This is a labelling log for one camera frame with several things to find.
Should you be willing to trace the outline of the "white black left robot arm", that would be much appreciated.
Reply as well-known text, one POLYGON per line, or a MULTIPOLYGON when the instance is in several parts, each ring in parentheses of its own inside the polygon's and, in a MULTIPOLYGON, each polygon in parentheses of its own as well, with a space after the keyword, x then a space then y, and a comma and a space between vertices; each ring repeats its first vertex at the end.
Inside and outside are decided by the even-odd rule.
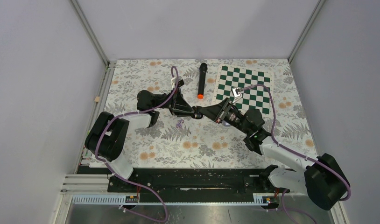
POLYGON ((137 112, 119 118, 102 112, 88 133, 84 146, 92 151, 96 159, 112 168, 112 173, 121 176, 119 186, 126 192, 136 188, 137 180, 131 176, 133 166, 123 153, 126 136, 138 129, 152 127, 158 120, 158 108, 168 109, 177 117, 192 116, 195 108, 183 98, 180 89, 169 94, 153 94, 142 90, 137 95, 137 112))

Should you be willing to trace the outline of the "black earbud charging case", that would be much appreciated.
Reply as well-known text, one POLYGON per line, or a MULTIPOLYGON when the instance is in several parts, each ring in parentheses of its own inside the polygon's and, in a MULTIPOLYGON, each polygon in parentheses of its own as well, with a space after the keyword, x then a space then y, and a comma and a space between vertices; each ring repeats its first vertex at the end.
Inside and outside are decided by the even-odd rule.
POLYGON ((203 118, 204 115, 201 112, 201 110, 202 110, 201 106, 193 106, 192 109, 193 109, 193 114, 191 117, 193 119, 202 119, 203 118))

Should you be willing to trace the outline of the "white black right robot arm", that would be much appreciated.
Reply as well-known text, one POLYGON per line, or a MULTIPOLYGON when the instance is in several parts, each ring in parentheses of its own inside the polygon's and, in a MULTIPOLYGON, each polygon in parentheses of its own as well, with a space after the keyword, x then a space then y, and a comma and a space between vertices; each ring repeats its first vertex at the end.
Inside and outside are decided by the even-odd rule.
POLYGON ((314 157, 282 145, 272 132, 264 129, 265 121, 258 109, 242 114, 226 98, 219 104, 197 106, 195 110, 197 118, 207 117, 217 124, 226 122, 245 133, 243 141, 250 151, 289 167, 288 171, 275 165, 267 167, 260 179, 262 190, 289 189, 307 195, 323 210, 330 210, 338 201, 351 196, 350 184, 334 157, 329 154, 314 157))

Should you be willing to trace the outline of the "purple clip earbuds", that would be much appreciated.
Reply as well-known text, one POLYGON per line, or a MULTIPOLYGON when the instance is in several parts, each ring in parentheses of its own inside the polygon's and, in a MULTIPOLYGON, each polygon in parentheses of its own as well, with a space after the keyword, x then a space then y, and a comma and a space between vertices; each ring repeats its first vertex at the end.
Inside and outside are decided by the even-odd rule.
POLYGON ((177 128, 182 128, 183 127, 183 124, 184 124, 184 120, 181 119, 181 120, 178 120, 177 124, 176 124, 176 127, 177 128))

